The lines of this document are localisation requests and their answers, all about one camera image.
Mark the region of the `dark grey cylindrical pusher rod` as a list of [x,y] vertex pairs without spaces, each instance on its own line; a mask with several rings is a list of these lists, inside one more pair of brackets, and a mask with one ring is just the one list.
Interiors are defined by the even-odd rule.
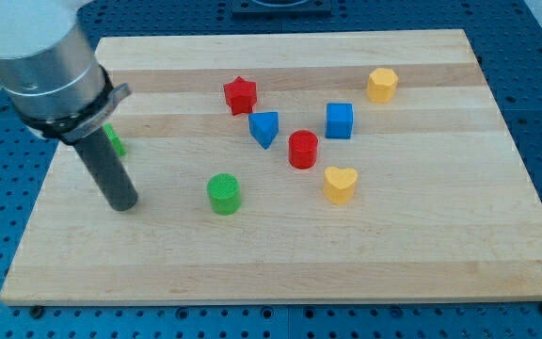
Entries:
[[136,205],[136,188],[103,128],[75,143],[74,149],[113,210]]

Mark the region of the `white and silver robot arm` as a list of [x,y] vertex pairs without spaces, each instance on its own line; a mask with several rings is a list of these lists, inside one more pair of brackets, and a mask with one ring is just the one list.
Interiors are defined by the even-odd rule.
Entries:
[[131,93],[113,85],[77,12],[82,1],[0,1],[0,85],[38,137],[71,145],[109,205],[138,194],[103,125]]

